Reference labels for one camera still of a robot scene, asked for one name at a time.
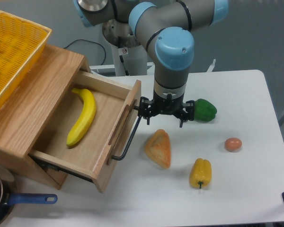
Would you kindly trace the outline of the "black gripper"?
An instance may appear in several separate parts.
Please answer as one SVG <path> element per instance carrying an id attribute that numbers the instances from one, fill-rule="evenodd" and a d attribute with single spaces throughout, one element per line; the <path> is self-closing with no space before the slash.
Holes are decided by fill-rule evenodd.
<path id="1" fill-rule="evenodd" d="M 142 96 L 138 106 L 138 116 L 146 120 L 147 125 L 150 125 L 150 119 L 159 114 L 173 115 L 179 119 L 179 127 L 183 124 L 195 119 L 195 101 L 189 100 L 183 103 L 184 94 L 177 98 L 160 97 L 156 92 L 153 93 L 153 99 Z"/>

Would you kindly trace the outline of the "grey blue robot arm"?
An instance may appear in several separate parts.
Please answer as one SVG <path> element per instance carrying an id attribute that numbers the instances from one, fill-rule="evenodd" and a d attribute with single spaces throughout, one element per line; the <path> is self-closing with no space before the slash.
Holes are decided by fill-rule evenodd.
<path id="1" fill-rule="evenodd" d="M 140 118 L 164 114 L 185 123 L 216 117 L 217 109 L 210 102 L 183 98 L 195 53 L 192 32 L 223 20 L 228 1 L 177 0 L 161 8 L 139 0 L 76 0 L 74 5 L 88 26 L 109 20 L 127 24 L 155 64 L 153 98 L 140 99 L 136 108 Z"/>

